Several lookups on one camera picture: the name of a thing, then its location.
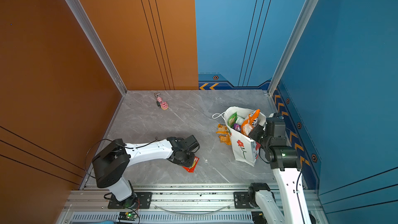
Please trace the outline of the red yellow snack packet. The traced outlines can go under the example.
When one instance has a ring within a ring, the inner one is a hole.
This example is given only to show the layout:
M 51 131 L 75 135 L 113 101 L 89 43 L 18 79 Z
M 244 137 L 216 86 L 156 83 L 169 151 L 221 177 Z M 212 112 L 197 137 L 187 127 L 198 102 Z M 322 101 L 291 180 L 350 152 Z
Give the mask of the red yellow snack packet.
M 183 167 L 183 168 L 184 168 L 187 172 L 193 173 L 194 170 L 195 170 L 195 168 L 196 168 L 196 166 L 197 166 L 197 164 L 198 164 L 198 161 L 199 161 L 199 158 L 198 158 L 198 157 L 195 157 L 195 158 L 194 158 L 194 161 L 193 161 L 193 164 L 192 164 L 191 167 Z

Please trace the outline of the orange snack bag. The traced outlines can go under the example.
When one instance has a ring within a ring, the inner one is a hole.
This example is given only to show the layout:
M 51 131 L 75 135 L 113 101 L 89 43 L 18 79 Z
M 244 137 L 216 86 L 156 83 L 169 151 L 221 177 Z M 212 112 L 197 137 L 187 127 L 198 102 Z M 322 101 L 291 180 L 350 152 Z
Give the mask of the orange snack bag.
M 257 109 L 245 118 L 240 131 L 243 135 L 249 136 L 250 132 L 257 126 L 260 113 L 260 109 Z

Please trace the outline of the white floral paper bag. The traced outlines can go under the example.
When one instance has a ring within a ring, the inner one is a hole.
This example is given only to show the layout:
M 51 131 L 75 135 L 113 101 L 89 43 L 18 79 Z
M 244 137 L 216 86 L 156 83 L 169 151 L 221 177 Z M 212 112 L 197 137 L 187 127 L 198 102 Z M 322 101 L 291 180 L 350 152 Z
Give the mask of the white floral paper bag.
M 253 111 L 255 110 L 234 106 L 229 107 L 221 114 L 216 113 L 212 116 L 213 119 L 221 117 L 224 120 L 224 124 L 229 130 L 235 160 L 244 162 L 250 166 L 254 166 L 256 164 L 257 158 L 259 156 L 260 145 L 256 141 L 252 140 L 249 136 L 245 136 L 241 132 L 237 132 L 233 128 L 230 128 L 227 121 L 228 118 L 235 112 L 237 112 L 239 116 L 246 118 Z M 265 115 L 260 113 L 258 124 L 264 125 L 265 120 Z

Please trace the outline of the green twin snack pack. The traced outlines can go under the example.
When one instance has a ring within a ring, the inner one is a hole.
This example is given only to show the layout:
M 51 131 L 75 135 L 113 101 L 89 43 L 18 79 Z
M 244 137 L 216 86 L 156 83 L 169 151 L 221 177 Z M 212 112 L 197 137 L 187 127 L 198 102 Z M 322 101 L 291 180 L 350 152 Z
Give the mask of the green twin snack pack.
M 237 124 L 239 126 L 241 126 L 244 122 L 245 118 L 241 117 L 238 115 L 237 112 L 233 113 L 229 118 L 228 118 L 228 126 L 230 128 L 234 128 L 234 126 Z

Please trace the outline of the purple white snack bag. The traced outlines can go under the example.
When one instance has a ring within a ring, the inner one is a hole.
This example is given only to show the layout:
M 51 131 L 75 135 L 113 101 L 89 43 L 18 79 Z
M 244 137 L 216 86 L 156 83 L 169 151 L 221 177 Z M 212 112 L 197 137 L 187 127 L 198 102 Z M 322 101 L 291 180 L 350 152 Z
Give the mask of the purple white snack bag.
M 233 124 L 233 129 L 237 132 L 241 132 L 241 125 L 238 123 Z

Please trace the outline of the small orange snack packet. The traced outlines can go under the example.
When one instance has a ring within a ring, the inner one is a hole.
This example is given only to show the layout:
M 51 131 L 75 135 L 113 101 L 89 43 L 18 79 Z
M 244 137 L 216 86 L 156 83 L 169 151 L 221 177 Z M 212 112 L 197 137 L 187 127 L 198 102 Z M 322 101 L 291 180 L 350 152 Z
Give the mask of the small orange snack packet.
M 222 136 L 226 136 L 229 135 L 229 130 L 226 125 L 218 124 L 216 133 Z

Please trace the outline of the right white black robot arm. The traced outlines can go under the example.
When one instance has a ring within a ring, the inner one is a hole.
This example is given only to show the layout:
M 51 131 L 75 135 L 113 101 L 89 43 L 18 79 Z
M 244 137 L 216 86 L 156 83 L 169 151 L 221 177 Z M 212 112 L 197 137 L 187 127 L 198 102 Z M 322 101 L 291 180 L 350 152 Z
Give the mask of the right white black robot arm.
M 267 224 L 314 224 L 305 200 L 302 164 L 296 149 L 288 144 L 284 117 L 273 113 L 255 131 L 265 162 L 277 181 L 283 208 L 276 204 L 270 187 L 262 183 L 250 185 L 250 206 L 262 211 Z

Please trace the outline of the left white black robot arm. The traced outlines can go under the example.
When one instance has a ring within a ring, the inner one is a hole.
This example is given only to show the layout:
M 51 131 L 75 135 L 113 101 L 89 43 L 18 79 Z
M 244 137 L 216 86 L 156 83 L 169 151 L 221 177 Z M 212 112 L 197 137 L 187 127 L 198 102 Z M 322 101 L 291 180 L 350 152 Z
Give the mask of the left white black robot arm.
M 132 206 L 138 199 L 132 184 L 123 177 L 126 168 L 151 160 L 163 159 L 184 168 L 193 168 L 198 162 L 195 153 L 200 149 L 193 136 L 185 139 L 169 137 L 145 144 L 125 143 L 122 139 L 110 143 L 91 161 L 98 188 L 108 189 L 111 200 Z

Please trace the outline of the orange cone snack packet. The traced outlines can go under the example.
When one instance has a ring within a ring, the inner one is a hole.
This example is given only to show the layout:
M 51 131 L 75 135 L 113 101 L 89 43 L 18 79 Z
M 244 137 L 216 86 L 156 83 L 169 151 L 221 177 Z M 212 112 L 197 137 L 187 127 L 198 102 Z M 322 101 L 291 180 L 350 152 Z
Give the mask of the orange cone snack packet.
M 231 139 L 230 139 L 230 135 L 229 135 L 229 134 L 227 134 L 227 135 L 220 135 L 220 136 L 219 136 L 219 140 L 220 140 L 221 143 L 225 143 L 225 144 L 228 145 L 228 146 L 231 146 L 231 145 L 232 145 Z

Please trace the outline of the green circuit board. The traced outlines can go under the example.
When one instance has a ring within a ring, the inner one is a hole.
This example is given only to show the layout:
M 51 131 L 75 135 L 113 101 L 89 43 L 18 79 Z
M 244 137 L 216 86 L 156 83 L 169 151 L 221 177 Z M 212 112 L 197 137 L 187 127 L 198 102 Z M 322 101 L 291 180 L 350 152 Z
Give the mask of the green circuit board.
M 139 217 L 134 212 L 120 212 L 118 221 L 119 222 L 138 222 Z

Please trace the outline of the pink keychain toy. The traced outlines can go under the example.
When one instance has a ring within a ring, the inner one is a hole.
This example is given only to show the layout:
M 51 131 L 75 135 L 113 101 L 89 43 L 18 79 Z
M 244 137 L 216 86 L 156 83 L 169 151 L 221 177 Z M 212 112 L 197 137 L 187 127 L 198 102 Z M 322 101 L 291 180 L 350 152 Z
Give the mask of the pink keychain toy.
M 157 106 L 162 109 L 162 110 L 167 110 L 169 108 L 169 105 L 161 98 L 160 93 L 155 93 L 155 99 L 157 102 Z

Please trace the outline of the aluminium mounting rail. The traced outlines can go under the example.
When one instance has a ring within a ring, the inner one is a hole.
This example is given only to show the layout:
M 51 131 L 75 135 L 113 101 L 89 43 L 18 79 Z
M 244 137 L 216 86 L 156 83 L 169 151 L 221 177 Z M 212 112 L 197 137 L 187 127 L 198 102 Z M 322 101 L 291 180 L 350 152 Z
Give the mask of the aluminium mounting rail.
M 149 209 L 134 211 L 138 222 L 119 222 L 120 212 L 108 209 L 106 190 L 72 191 L 58 224 L 264 224 L 258 208 L 236 209 L 233 193 L 248 191 L 248 184 L 140 185 L 135 192 L 152 192 Z

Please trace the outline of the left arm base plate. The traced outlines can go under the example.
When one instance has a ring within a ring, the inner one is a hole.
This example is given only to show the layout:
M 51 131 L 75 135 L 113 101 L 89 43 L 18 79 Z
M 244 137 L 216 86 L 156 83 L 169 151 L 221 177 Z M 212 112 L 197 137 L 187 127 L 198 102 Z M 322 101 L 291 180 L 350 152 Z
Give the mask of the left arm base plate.
M 104 195 L 104 199 L 108 200 L 108 209 L 149 209 L 152 192 L 135 192 L 123 201 L 118 201 L 114 194 L 108 193 Z

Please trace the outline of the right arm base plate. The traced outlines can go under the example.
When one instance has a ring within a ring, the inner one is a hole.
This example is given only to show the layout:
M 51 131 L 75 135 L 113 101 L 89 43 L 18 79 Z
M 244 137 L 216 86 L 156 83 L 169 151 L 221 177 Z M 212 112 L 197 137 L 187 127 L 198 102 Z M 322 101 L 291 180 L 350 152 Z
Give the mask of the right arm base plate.
M 236 209 L 247 209 L 247 208 L 258 208 L 258 206 L 252 202 L 248 192 L 238 191 L 233 193 L 234 206 Z

